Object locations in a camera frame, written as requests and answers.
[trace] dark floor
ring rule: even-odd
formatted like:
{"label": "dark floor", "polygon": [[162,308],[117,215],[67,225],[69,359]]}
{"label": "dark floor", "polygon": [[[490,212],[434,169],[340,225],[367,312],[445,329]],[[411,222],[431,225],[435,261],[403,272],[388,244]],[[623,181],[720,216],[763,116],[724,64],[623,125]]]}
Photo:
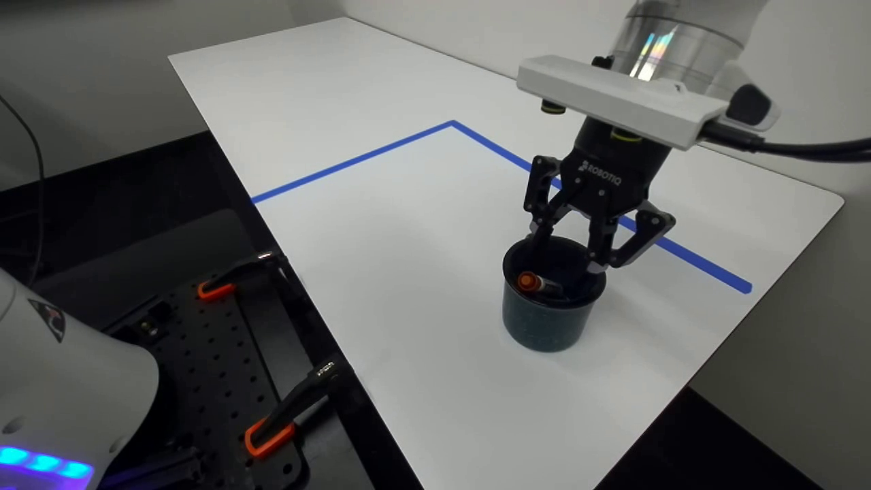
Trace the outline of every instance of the dark floor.
{"label": "dark floor", "polygon": [[[216,208],[241,212],[252,222],[254,241],[269,241],[210,132],[56,176],[48,181],[39,278],[48,279]],[[0,265],[28,279],[39,237],[35,184],[0,192],[0,222]],[[392,447],[392,441],[359,441],[367,429],[355,429],[355,419],[343,422],[356,447],[365,442],[371,451]],[[603,487],[811,490],[818,483],[684,388]]]}

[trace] black cup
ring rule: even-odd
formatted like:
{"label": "black cup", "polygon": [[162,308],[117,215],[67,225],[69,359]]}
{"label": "black cup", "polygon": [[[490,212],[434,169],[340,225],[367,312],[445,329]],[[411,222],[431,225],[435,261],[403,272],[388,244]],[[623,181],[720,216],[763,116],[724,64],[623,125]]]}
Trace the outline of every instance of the black cup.
{"label": "black cup", "polygon": [[[520,238],[505,259],[505,324],[513,338],[533,351],[563,351],[578,342],[595,301],[606,291],[606,272],[588,272],[588,251],[573,238]],[[527,293],[517,278],[533,272],[554,282],[550,291]]]}

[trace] blue light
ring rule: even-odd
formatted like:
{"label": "blue light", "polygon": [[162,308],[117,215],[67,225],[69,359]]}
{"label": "blue light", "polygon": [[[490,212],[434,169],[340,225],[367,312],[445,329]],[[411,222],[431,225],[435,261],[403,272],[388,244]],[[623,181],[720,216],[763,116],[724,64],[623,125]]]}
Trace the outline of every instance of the blue light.
{"label": "blue light", "polygon": [[50,474],[50,471],[56,471],[58,464],[60,464],[58,456],[35,453],[28,468],[33,468],[33,471],[39,471],[39,474]]}
{"label": "blue light", "polygon": [[28,456],[30,456],[30,451],[26,451],[26,449],[0,447],[0,464],[20,464]]}
{"label": "blue light", "polygon": [[84,476],[91,476],[91,464],[84,464],[84,463],[67,463],[63,471],[60,471],[60,476],[67,476],[67,478],[84,478]]}
{"label": "blue light", "polygon": [[35,453],[20,447],[0,447],[0,468],[26,468],[33,476],[56,476],[60,478],[77,478],[79,483],[88,483],[92,476],[92,464],[84,464],[79,460],[60,460],[56,453]]}

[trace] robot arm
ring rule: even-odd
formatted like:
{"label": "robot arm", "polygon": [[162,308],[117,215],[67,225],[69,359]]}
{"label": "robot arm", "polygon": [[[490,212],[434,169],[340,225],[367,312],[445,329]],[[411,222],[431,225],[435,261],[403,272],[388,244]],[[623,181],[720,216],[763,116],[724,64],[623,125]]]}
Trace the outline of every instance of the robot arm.
{"label": "robot arm", "polygon": [[[563,159],[533,159],[527,191],[533,238],[548,238],[573,208],[588,215],[588,272],[603,275],[634,261],[676,225],[649,202],[671,148],[693,147],[710,118],[761,128],[776,113],[735,64],[765,1],[641,0],[611,56],[595,64],[536,56],[520,67],[517,83],[544,97],[548,110],[569,106],[588,113]],[[616,225],[627,212],[638,212],[638,229],[616,251]]]}

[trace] orange clamp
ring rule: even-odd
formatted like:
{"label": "orange clamp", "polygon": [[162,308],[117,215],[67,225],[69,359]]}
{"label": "orange clamp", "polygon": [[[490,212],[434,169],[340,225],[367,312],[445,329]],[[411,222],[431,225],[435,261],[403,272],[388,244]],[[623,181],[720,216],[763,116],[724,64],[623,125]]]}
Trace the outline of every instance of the orange clamp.
{"label": "orange clamp", "polygon": [[272,451],[279,451],[284,442],[288,442],[297,434],[297,423],[286,423],[284,429],[279,429],[269,441],[265,441],[263,447],[254,442],[256,429],[265,423],[268,419],[254,422],[245,429],[245,451],[252,453],[252,460],[268,460]]}
{"label": "orange clamp", "polygon": [[196,298],[203,298],[203,301],[222,301],[233,293],[237,293],[234,282],[222,282],[218,289],[207,289],[207,282],[196,286]]}

